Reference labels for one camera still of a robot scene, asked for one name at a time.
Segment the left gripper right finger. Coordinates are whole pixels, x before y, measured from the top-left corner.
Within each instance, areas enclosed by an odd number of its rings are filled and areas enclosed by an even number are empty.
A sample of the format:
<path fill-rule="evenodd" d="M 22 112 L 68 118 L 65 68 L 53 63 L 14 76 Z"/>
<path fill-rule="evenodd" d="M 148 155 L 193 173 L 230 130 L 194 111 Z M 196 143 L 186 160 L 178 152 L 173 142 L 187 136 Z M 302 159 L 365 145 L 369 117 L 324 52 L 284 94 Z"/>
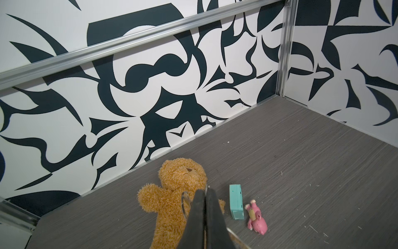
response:
<path fill-rule="evenodd" d="M 206 218 L 206 248 L 207 249 L 235 249 L 227 231 L 216 192 L 207 188 L 205 192 Z"/>

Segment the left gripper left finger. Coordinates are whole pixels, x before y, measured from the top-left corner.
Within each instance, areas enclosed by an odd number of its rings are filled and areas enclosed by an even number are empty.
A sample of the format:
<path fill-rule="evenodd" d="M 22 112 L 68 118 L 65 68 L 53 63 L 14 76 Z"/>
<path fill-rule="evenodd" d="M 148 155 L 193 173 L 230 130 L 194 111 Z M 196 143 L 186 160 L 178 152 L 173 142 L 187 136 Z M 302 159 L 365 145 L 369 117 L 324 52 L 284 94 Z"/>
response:
<path fill-rule="evenodd" d="M 177 249 L 205 248 L 205 192 L 199 189 L 193 200 L 187 192 L 181 195 L 181 208 L 186 226 Z"/>

